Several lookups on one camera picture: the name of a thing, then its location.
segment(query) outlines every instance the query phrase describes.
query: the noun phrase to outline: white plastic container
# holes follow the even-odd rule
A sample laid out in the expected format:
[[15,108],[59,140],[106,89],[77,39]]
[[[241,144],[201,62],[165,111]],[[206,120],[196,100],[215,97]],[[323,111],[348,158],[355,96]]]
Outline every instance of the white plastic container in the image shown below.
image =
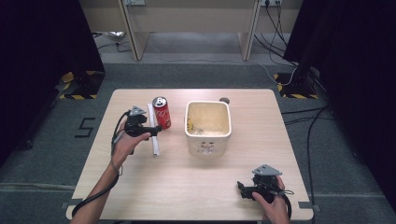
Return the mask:
[[191,155],[221,156],[232,132],[230,108],[220,101],[191,101],[187,104],[184,126]]

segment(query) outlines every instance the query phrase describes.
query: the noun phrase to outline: power outlet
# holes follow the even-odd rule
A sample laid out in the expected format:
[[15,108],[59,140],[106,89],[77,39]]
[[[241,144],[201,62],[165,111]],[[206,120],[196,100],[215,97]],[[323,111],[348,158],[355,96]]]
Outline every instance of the power outlet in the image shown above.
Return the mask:
[[[262,0],[262,7],[265,7],[265,1],[266,0]],[[270,2],[268,7],[282,6],[282,0],[268,0],[268,2]]]
[[144,6],[145,0],[124,0],[126,6]]

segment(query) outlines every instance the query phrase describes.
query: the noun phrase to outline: finger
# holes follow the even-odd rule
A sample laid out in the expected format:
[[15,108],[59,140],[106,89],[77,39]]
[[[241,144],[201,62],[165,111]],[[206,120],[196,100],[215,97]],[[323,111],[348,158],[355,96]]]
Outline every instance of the finger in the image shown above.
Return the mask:
[[124,129],[125,129],[125,122],[126,122],[126,120],[125,120],[125,121],[123,121],[123,122],[120,124],[119,131],[121,131],[121,130],[124,130]]
[[277,175],[276,179],[277,179],[277,185],[279,186],[279,188],[284,190],[285,189],[285,184],[283,184],[282,178],[280,178],[280,176]]
[[253,196],[253,198],[254,198],[257,202],[259,202],[259,203],[262,205],[262,207],[264,208],[264,210],[265,210],[265,208],[267,208],[267,207],[269,206],[269,203],[266,202],[266,201],[264,200],[264,198],[263,198],[258,192],[253,192],[253,193],[251,193],[251,195]]
[[151,133],[142,133],[139,136],[137,136],[136,138],[139,142],[141,142],[141,141],[146,140],[150,137],[151,137]]

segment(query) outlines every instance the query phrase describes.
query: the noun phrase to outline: black wire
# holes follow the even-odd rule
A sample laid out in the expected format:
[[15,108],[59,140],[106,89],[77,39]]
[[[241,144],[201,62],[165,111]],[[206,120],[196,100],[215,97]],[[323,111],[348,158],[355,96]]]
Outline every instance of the black wire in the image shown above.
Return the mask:
[[[265,39],[265,37],[264,37],[263,35],[262,35],[262,39],[263,39],[265,42],[267,42],[267,44],[272,45],[270,42],[268,42],[268,40]],[[282,51],[282,52],[285,52],[285,50],[280,49],[280,48],[278,48],[278,47],[276,47],[276,46],[272,46],[272,48],[278,49],[278,50],[280,50],[280,51]]]
[[[123,117],[125,117],[125,116],[128,115],[128,114],[129,114],[129,111],[123,113],[122,116],[120,117],[119,121],[117,122],[116,128],[115,128],[114,133],[113,133],[113,137],[111,138],[111,154],[113,154],[113,147],[114,147],[114,146],[113,146],[113,143],[114,143],[114,140],[116,139],[117,134],[118,134],[117,130],[118,130],[119,127],[120,127],[120,123],[121,123]],[[109,186],[107,186],[105,189],[103,189],[102,191],[98,192],[97,194],[92,195],[91,197],[86,198],[84,201],[82,201],[81,203],[79,203],[79,204],[73,209],[72,217],[76,214],[76,212],[77,212],[82,206],[84,206],[84,205],[87,204],[87,203],[92,202],[92,201],[95,200],[95,199],[98,199],[99,197],[103,196],[105,193],[107,193],[108,191],[110,191],[111,189],[113,189],[114,186],[116,186],[117,182],[119,181],[119,178],[120,178],[120,175],[117,175],[116,178],[114,178],[113,182],[111,182],[111,184],[110,184]]]
[[304,113],[304,112],[309,112],[309,111],[315,111],[315,110],[321,110],[323,108],[327,108],[328,106],[325,105],[323,107],[319,107],[319,108],[312,108],[312,109],[305,109],[305,110],[298,110],[298,111],[290,111],[290,112],[283,112],[281,114],[297,114],[297,113]]
[[270,14],[270,12],[268,11],[268,7],[266,7],[265,10],[267,11],[268,17],[270,18],[272,24],[274,25],[276,34],[278,34],[279,38],[283,41],[283,43],[285,43],[285,46],[287,46],[288,43],[286,43],[286,40],[285,40],[285,38],[283,37],[283,35],[281,35],[281,34],[279,33],[279,31],[277,30],[277,27],[276,27],[276,25],[275,25],[275,23],[274,23],[274,20],[272,19],[271,14]]
[[93,200],[101,197],[102,195],[104,195],[105,193],[107,193],[108,191],[110,191],[112,188],[114,188],[114,186],[117,184],[117,182],[119,181],[119,176],[116,175],[116,178],[114,178],[113,182],[111,182],[111,184],[109,186],[107,186],[107,188],[105,188],[104,190],[100,191],[97,194],[92,195],[91,197],[85,199],[84,201],[82,201],[81,203],[79,203],[72,212],[72,217],[76,214],[76,212],[85,204],[92,202]]
[[312,119],[312,117],[311,117],[311,118],[293,119],[293,120],[290,120],[290,121],[286,121],[286,122],[285,122],[285,125],[291,125],[291,124],[298,123],[298,122],[309,121],[309,120],[311,120],[311,119]]
[[[269,51],[273,52],[274,54],[276,54],[276,55],[279,56],[280,58],[283,58],[283,56],[280,55],[278,52],[276,52],[276,51],[274,51],[274,50],[268,48],[264,43],[262,43],[262,42],[260,41],[260,39],[259,39],[256,35],[254,35],[254,38],[256,38],[256,40],[259,41],[259,43],[262,45],[263,48],[268,49]],[[289,62],[289,61],[287,61],[287,62],[290,63],[290,64],[292,64],[292,65],[284,64],[284,63],[278,63],[278,64],[286,65],[286,66],[290,66],[290,67],[297,67],[297,64],[295,64],[295,63],[293,63],[293,62]]]
[[131,49],[120,50],[120,43],[116,43],[118,52],[132,51]]
[[[311,188],[311,201],[312,205],[315,205],[315,197],[314,197],[314,186],[312,181],[312,172],[311,172],[311,153],[310,153],[310,146],[309,140],[311,136],[312,127],[314,126],[315,121],[317,121],[319,115],[327,108],[327,106],[323,107],[315,116],[314,120],[312,121],[311,125],[309,126],[308,136],[306,137],[306,156],[308,161],[308,176],[309,176],[309,186]],[[312,217],[312,223],[315,223],[315,215]]]

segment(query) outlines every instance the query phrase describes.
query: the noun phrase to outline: coca-cola can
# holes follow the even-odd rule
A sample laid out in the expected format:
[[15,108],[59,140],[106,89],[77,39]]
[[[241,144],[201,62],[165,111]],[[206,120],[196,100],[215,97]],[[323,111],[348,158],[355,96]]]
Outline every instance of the coca-cola can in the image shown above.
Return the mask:
[[155,97],[152,100],[152,107],[157,118],[157,124],[162,126],[163,129],[168,129],[171,126],[171,115],[169,114],[168,102],[165,97]]

